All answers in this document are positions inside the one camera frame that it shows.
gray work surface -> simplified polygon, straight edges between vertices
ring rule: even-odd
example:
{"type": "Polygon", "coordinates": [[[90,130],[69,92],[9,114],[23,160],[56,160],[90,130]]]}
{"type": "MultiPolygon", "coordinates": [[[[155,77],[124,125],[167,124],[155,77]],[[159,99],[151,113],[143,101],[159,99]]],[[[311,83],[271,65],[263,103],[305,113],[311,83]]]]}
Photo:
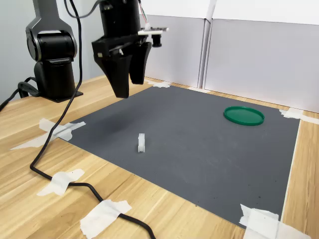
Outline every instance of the gray work surface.
{"type": "Polygon", "coordinates": [[[151,87],[84,116],[69,141],[241,227],[240,204],[281,216],[299,120],[278,109],[178,87],[151,87]],[[229,106],[265,121],[228,121],[229,106]],[[139,133],[146,152],[138,153],[139,133]]]}

wooden table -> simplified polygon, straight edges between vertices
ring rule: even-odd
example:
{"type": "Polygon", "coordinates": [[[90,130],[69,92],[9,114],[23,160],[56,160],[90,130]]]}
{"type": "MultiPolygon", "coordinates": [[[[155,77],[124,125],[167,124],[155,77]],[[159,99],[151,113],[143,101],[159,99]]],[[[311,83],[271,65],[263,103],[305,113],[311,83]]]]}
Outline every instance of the wooden table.
{"type": "MultiPolygon", "coordinates": [[[[131,95],[151,86],[131,84],[131,95]]],[[[120,100],[105,77],[85,81],[80,90],[84,95],[74,100],[62,124],[120,100]]],[[[217,92],[208,94],[288,109],[217,92]]],[[[9,103],[0,113],[0,238],[84,238],[79,221],[98,204],[92,192],[71,187],[63,196],[37,196],[49,182],[29,168],[40,148],[10,150],[42,135],[39,120],[56,122],[66,104],[27,97],[9,103]]],[[[304,114],[319,118],[319,114],[304,114]]],[[[315,239],[319,238],[319,125],[302,121],[297,142],[283,222],[315,239]]],[[[85,174],[78,181],[92,184],[104,199],[127,200],[132,206],[127,214],[147,223],[158,239],[240,239],[244,235],[242,228],[59,138],[50,143],[37,168],[49,175],[83,169],[85,174]]],[[[97,238],[148,238],[148,234],[116,219],[97,238]]]]}

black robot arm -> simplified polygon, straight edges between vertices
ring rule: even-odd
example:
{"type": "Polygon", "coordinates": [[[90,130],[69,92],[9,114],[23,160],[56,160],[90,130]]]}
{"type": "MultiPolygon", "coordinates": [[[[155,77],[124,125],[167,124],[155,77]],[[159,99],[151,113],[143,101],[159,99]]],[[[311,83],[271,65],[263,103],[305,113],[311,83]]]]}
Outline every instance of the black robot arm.
{"type": "Polygon", "coordinates": [[[75,91],[72,62],[77,53],[72,28],[60,19],[56,0],[33,0],[33,5],[36,17],[25,32],[29,53],[37,62],[38,95],[56,102],[70,99],[75,91]]]}
{"type": "Polygon", "coordinates": [[[133,84],[143,84],[152,44],[141,31],[138,0],[108,0],[100,3],[104,36],[92,42],[94,60],[110,81],[116,97],[129,96],[133,84]]]}

white tape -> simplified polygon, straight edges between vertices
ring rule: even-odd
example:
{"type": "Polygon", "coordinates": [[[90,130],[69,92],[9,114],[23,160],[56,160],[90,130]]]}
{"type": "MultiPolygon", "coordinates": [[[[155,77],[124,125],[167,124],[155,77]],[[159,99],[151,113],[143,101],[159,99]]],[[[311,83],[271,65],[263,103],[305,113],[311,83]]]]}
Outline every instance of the white tape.
{"type": "Polygon", "coordinates": [[[310,236],[278,221],[278,215],[240,205],[243,217],[240,224],[247,226],[244,239],[311,239],[310,236]]]}
{"type": "Polygon", "coordinates": [[[171,82],[166,82],[166,81],[163,81],[163,82],[154,82],[154,81],[150,81],[150,80],[145,80],[147,81],[149,84],[155,86],[155,87],[159,87],[159,88],[162,88],[162,87],[165,87],[165,88],[168,88],[170,87],[170,84],[171,82]]]}
{"type": "Polygon", "coordinates": [[[145,134],[139,134],[139,146],[138,146],[138,153],[145,153],[145,134]]]}
{"type": "Polygon", "coordinates": [[[72,172],[57,172],[52,176],[51,182],[45,186],[40,192],[37,193],[38,196],[45,196],[50,193],[55,193],[62,196],[69,183],[78,180],[84,171],[82,169],[76,169],[72,172]]]}
{"type": "MultiPolygon", "coordinates": [[[[51,122],[47,119],[41,119],[39,122],[39,128],[46,131],[46,132],[50,132],[50,130],[52,129],[52,127],[54,125],[55,125],[54,122],[51,122]]],[[[72,130],[75,130],[75,129],[82,127],[84,125],[85,125],[84,122],[67,123],[65,125],[58,125],[58,127],[53,131],[50,142],[58,137],[61,139],[64,139],[65,141],[69,141],[72,138],[72,133],[71,133],[72,130]]],[[[11,150],[19,149],[19,148],[40,147],[40,146],[44,145],[48,136],[49,136],[49,133],[45,133],[44,135],[41,135],[41,136],[34,138],[26,143],[23,143],[17,147],[14,147],[11,150]]]]}
{"type": "Polygon", "coordinates": [[[80,221],[83,235],[85,235],[87,239],[96,237],[114,222],[120,213],[125,214],[130,209],[132,209],[132,207],[127,201],[115,203],[111,200],[104,200],[100,202],[80,221]]]}
{"type": "MultiPolygon", "coordinates": [[[[241,207],[241,210],[243,211],[243,216],[240,218],[240,221],[239,223],[241,225],[244,225],[244,226],[247,226],[248,225],[248,221],[249,221],[249,216],[250,216],[250,213],[251,213],[251,210],[250,208],[244,206],[244,205],[240,205],[241,207]]],[[[278,221],[278,218],[279,218],[279,215],[278,214],[274,214],[274,213],[271,213],[269,211],[265,211],[265,210],[260,210],[260,209],[255,209],[257,210],[259,213],[262,213],[270,218],[273,218],[275,220],[278,221]]]]}
{"type": "Polygon", "coordinates": [[[209,90],[199,89],[199,88],[195,88],[195,87],[188,87],[188,89],[189,89],[189,90],[192,90],[192,91],[203,92],[203,93],[208,93],[208,92],[210,92],[209,90]]]}
{"type": "Polygon", "coordinates": [[[319,124],[319,119],[303,115],[304,113],[303,110],[289,108],[288,111],[284,111],[284,110],[279,110],[279,111],[285,118],[301,119],[309,123],[319,124]]]}

green plastic lid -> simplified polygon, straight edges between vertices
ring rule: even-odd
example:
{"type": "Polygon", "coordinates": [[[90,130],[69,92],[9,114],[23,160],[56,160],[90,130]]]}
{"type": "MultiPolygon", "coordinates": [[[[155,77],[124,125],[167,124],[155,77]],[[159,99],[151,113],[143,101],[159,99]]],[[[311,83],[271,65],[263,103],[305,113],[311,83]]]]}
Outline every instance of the green plastic lid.
{"type": "Polygon", "coordinates": [[[265,120],[263,113],[244,106],[228,107],[224,111],[224,116],[229,121],[249,126],[260,125],[265,120]]]}

